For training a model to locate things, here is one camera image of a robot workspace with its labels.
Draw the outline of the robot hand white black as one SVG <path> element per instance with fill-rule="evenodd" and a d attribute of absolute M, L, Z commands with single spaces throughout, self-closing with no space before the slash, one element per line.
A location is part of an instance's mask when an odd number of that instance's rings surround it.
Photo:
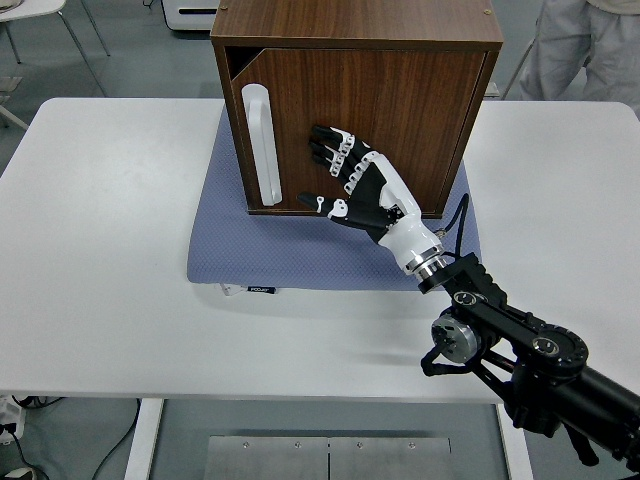
<path fill-rule="evenodd" d="M 304 192 L 301 203 L 365 231 L 407 275 L 424 280 L 446 266 L 440 239 L 424 225 L 418 202 L 385 155 L 335 127 L 314 126 L 309 146 L 313 161 L 339 181 L 347 197 Z"/>

